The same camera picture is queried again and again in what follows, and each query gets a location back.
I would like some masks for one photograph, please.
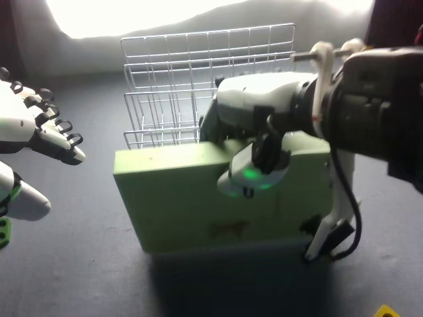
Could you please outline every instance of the table surface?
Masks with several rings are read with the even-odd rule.
[[[56,79],[48,88],[84,136],[87,161],[66,166],[27,150],[2,156],[52,202],[40,221],[12,219],[12,241],[0,250],[2,317],[363,317],[382,304],[422,315],[423,196],[386,176],[386,164],[356,159],[362,242],[338,263],[303,265],[303,240],[152,257],[112,176],[130,127],[123,75]]]

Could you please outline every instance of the brown stain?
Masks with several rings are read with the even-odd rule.
[[[242,237],[244,230],[250,226],[250,222],[246,220],[236,221],[234,223],[226,223],[224,225],[211,225],[210,236],[217,238],[223,234],[234,234],[237,238]]]

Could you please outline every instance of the metal wire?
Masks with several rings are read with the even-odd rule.
[[[293,23],[122,38],[129,149],[198,142],[217,76],[289,70]]]

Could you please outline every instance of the green block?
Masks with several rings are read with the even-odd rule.
[[[284,137],[283,148],[292,156],[280,184],[252,199],[219,193],[217,179],[246,144],[227,140],[222,147],[203,142],[116,152],[114,178],[145,252],[298,236],[303,221],[330,212],[329,146],[300,132]]]
[[[0,249],[9,244],[11,240],[12,223],[8,218],[0,218]]]

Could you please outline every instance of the yellow block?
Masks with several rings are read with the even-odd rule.
[[[386,305],[383,305],[379,310],[377,311],[375,317],[400,317],[396,312],[392,310],[392,308],[389,308]]]

